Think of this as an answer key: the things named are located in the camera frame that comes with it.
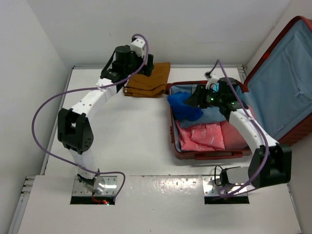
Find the grey-blue cloth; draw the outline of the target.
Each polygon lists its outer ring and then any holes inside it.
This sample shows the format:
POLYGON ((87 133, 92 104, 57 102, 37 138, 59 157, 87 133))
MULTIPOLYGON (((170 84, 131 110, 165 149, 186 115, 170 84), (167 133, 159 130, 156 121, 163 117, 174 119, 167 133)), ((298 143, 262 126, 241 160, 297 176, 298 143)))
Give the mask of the grey-blue cloth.
POLYGON ((195 121, 181 120, 179 122, 180 127, 189 128, 197 124, 212 124, 226 121, 226 118, 220 113, 218 107, 209 107, 207 109, 202 109, 202 111, 202 116, 195 121))

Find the royal blue cloth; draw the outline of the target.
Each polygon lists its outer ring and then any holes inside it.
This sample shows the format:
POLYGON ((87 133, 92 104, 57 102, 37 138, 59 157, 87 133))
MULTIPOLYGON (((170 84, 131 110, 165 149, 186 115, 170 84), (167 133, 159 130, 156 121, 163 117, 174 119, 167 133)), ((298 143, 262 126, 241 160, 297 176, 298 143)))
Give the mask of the royal blue cloth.
POLYGON ((184 103, 190 96, 190 93, 179 91, 167 97, 176 119, 196 121, 202 117, 203 111, 199 107, 192 107, 184 103))

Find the mustard brown trousers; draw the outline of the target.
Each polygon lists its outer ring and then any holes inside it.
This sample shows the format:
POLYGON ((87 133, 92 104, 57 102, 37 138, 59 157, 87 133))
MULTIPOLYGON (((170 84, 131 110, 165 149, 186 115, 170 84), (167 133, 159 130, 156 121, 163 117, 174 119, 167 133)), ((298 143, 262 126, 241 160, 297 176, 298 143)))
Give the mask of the mustard brown trousers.
POLYGON ((165 94, 171 64, 169 62, 156 63, 152 74, 147 77, 135 75, 123 87, 125 96, 136 98, 158 98, 165 94))

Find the pink patterned garment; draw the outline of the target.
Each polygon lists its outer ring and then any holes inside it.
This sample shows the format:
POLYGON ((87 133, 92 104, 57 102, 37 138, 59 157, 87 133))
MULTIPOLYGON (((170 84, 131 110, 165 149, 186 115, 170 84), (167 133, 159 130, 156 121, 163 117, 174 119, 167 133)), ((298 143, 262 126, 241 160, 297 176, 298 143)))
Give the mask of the pink patterned garment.
POLYGON ((225 150, 220 123, 196 124, 182 128, 178 120, 178 140, 183 152, 223 151, 225 150))

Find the pink cosmetic case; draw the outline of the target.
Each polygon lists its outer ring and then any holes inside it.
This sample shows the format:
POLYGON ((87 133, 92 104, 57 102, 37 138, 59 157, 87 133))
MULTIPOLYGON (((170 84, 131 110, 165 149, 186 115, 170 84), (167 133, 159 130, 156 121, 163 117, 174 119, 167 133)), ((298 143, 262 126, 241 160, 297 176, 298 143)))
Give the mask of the pink cosmetic case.
POLYGON ((247 142, 239 131, 227 121, 220 123, 225 149, 245 149, 247 142))

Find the turquoise shirt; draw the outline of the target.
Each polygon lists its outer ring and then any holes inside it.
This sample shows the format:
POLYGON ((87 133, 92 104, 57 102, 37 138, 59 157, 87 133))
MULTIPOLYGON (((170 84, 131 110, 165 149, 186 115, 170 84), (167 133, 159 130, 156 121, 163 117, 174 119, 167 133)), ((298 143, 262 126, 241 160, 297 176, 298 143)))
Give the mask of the turquoise shirt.
POLYGON ((213 90, 213 92, 218 92, 219 91, 219 83, 211 84, 210 88, 213 90))

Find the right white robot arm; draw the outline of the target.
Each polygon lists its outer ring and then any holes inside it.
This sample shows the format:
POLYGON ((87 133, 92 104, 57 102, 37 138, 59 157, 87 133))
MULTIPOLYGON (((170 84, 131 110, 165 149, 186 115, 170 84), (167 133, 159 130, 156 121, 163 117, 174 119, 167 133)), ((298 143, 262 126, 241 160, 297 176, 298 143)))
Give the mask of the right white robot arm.
POLYGON ((258 124, 248 105, 239 98, 238 85, 233 78, 211 78, 206 84, 199 84, 184 104, 202 109, 218 107, 247 142, 253 157, 248 167, 249 179, 243 187, 252 185, 259 189, 288 183, 292 167, 290 147, 280 144, 258 124))

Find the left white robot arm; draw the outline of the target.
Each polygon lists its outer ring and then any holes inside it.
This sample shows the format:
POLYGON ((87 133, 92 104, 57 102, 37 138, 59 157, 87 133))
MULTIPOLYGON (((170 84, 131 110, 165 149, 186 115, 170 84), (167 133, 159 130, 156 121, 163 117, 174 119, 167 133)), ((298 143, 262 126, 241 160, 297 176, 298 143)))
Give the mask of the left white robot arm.
POLYGON ((85 185, 94 187, 98 177, 91 151, 94 141, 92 118, 123 87, 130 75, 149 77, 154 68, 153 58, 141 39, 134 40, 130 45, 116 47, 102 69, 95 88, 70 109, 62 108, 59 111, 58 140, 72 155, 78 165, 78 178, 85 185))

